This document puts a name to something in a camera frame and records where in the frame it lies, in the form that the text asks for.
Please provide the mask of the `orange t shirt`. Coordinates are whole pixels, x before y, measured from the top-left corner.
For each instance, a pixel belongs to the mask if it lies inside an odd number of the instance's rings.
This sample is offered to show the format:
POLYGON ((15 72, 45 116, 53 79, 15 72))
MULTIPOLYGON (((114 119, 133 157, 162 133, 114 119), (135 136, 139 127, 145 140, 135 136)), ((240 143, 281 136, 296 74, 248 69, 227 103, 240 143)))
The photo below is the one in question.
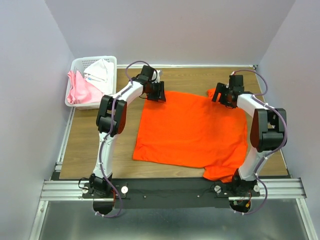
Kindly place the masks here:
POLYGON ((165 102, 146 100, 135 161, 203 168, 203 177, 229 183, 247 155, 246 114, 207 96, 166 91, 165 102))

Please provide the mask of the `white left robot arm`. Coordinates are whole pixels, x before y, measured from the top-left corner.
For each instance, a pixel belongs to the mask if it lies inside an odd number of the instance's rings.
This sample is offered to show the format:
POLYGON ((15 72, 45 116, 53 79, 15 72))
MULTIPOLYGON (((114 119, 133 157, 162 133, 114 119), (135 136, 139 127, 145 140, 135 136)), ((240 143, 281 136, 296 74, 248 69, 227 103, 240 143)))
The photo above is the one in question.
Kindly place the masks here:
POLYGON ((128 84, 113 95, 101 98, 96 126, 99 132, 99 149, 89 188, 99 197, 107 197, 116 188, 112 186, 112 161, 116 140, 126 125, 127 108, 136 98, 146 95, 154 102, 165 102, 165 85, 159 72, 145 63, 141 72, 128 77, 128 84))

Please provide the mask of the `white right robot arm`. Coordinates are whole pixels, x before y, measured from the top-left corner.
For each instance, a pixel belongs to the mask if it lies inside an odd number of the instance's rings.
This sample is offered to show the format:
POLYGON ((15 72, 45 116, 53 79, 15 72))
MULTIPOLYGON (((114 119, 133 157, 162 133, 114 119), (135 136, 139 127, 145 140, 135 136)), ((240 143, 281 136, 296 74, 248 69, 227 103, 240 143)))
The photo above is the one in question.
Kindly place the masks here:
POLYGON ((288 140, 287 112, 259 100, 245 90, 244 77, 236 71, 229 75, 227 84, 219 82, 212 97, 225 107, 240 108, 252 117, 250 150, 243 164, 226 183, 227 196, 245 196, 258 192, 258 178, 262 167, 271 155, 284 147, 288 140))

